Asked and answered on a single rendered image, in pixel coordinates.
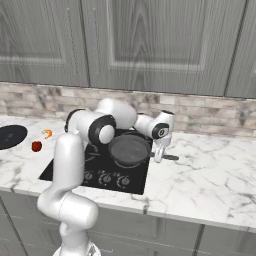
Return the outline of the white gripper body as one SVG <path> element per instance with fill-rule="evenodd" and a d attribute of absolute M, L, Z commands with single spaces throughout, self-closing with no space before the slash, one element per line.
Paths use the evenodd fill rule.
<path fill-rule="evenodd" d="M 160 163 L 165 152 L 165 146 L 159 145 L 155 150 L 154 161 Z"/>

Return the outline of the grey base cupboard front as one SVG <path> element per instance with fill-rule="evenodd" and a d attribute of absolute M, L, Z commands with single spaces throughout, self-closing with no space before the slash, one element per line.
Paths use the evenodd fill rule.
<path fill-rule="evenodd" d="M 256 256 L 256 229 L 201 225 L 198 251 L 217 256 Z"/>
<path fill-rule="evenodd" d="M 61 245 L 60 223 L 37 209 L 37 197 L 4 191 L 0 197 L 28 255 L 52 256 Z"/>
<path fill-rule="evenodd" d="M 193 256 L 199 224 L 100 209 L 89 230 L 104 256 Z"/>

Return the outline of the dark grey frying pan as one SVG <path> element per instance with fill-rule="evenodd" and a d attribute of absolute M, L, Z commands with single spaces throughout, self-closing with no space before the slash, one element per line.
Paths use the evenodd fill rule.
<path fill-rule="evenodd" d="M 122 168 L 137 167 L 154 157 L 157 163 L 162 159 L 178 160 L 178 156 L 158 156 L 151 151 L 149 143 L 140 136 L 125 134 L 115 137 L 108 145 L 108 151 L 114 162 Z"/>

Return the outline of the wide grey wall cupboard door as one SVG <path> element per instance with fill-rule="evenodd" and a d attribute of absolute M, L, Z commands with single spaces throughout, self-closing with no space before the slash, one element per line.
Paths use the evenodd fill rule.
<path fill-rule="evenodd" d="M 91 85 L 222 96 L 246 0 L 81 0 Z M 101 74 L 90 10 L 96 8 Z"/>

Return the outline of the black hob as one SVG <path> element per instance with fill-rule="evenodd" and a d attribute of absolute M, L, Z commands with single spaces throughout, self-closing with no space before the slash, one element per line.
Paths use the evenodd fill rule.
<path fill-rule="evenodd" d="M 115 132 L 115 137 L 125 134 L 137 135 L 142 137 L 149 143 L 152 149 L 153 140 L 135 130 L 117 129 Z M 86 171 L 91 171 L 93 174 L 93 178 L 91 180 L 84 179 L 82 185 L 92 188 L 142 195 L 144 193 L 150 159 L 144 163 L 141 163 L 137 167 L 122 168 L 118 166 L 111 158 L 108 151 L 108 145 L 109 144 L 103 145 L 101 147 L 88 145 L 86 147 L 84 173 Z M 111 175 L 112 180 L 106 186 L 99 183 L 99 178 L 102 174 Z M 127 185 L 125 188 L 120 188 L 117 186 L 117 179 L 120 176 L 128 176 L 130 179 L 130 184 Z"/>

